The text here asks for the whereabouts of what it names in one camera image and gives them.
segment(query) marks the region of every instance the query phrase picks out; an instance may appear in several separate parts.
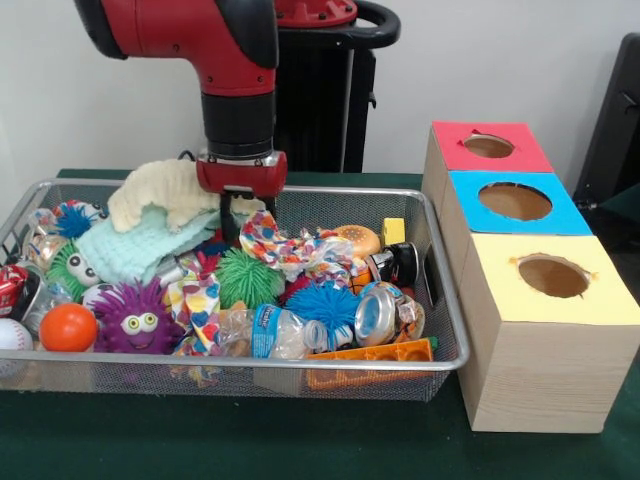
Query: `blue spiky ball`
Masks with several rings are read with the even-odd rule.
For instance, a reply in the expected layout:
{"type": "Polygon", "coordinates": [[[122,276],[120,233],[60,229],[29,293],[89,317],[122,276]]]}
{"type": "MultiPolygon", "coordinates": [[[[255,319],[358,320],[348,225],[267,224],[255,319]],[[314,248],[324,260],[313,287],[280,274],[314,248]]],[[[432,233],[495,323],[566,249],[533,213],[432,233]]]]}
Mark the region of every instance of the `blue spiky ball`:
{"type": "Polygon", "coordinates": [[[322,322],[329,334],[329,350],[335,351],[339,347],[337,335],[344,338],[349,336],[349,330],[353,331],[359,304],[360,298],[348,288],[336,288],[335,282],[325,282],[298,290],[287,302],[286,309],[304,320],[322,322]]]}

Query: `baseball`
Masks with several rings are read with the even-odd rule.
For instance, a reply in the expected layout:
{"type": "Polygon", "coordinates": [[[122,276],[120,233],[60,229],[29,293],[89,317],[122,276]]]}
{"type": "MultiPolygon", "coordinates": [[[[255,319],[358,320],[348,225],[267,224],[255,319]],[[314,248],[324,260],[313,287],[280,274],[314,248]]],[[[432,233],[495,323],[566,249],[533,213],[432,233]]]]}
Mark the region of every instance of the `baseball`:
{"type": "MultiPolygon", "coordinates": [[[[0,318],[0,350],[33,350],[31,334],[15,320],[0,318]]],[[[14,376],[24,365],[20,360],[0,360],[0,378],[14,376]]]]}

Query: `wire mesh basket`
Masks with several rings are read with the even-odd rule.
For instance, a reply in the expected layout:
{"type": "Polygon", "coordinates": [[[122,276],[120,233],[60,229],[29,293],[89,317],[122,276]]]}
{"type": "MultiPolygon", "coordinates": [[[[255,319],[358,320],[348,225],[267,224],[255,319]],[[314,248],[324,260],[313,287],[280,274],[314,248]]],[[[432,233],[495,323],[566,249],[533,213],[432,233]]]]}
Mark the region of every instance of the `wire mesh basket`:
{"type": "MultiPolygon", "coordinates": [[[[106,204],[120,181],[55,179],[34,185],[0,229],[5,264],[19,253],[27,215],[72,199],[106,204]]],[[[359,224],[381,231],[385,217],[405,219],[407,241],[420,256],[416,300],[427,314],[423,336],[436,337],[434,361],[279,360],[174,357],[109,353],[0,350],[0,366],[18,372],[0,378],[0,388],[64,392],[217,396],[294,396],[429,401],[449,372],[467,360],[469,348],[435,212],[413,190],[288,186],[278,197],[278,226],[295,235],[303,228],[359,224]],[[433,253],[443,295],[432,305],[424,260],[433,253]],[[333,379],[313,388],[312,374],[333,379]]]]}

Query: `red lid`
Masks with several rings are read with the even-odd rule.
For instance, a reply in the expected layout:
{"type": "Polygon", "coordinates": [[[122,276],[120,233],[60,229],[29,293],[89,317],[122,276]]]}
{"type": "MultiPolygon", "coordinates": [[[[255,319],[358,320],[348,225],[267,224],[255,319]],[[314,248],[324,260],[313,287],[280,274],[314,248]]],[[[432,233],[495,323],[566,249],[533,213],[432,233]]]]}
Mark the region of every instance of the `red lid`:
{"type": "Polygon", "coordinates": [[[525,123],[434,122],[433,130],[449,170],[553,172],[525,123]]]}

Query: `round hole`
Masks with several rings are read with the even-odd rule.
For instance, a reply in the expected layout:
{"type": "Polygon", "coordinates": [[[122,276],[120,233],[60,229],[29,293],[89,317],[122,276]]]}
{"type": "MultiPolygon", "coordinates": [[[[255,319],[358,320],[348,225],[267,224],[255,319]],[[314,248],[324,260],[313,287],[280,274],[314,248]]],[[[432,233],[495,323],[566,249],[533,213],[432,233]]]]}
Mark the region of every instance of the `round hole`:
{"type": "Polygon", "coordinates": [[[487,185],[478,198],[494,213],[525,221],[544,218],[552,208],[551,200],[540,190],[516,183],[487,185]]]}
{"type": "Polygon", "coordinates": [[[485,158],[504,158],[513,153],[513,145],[504,138],[495,135],[474,133],[464,142],[464,146],[471,153],[485,158]]]}
{"type": "Polygon", "coordinates": [[[429,360],[429,354],[422,350],[413,350],[407,354],[407,362],[426,362],[429,360]]]}
{"type": "Polygon", "coordinates": [[[587,272],[562,257],[532,255],[520,261],[518,270],[531,287],[552,297],[575,297],[589,288],[587,272]]]}

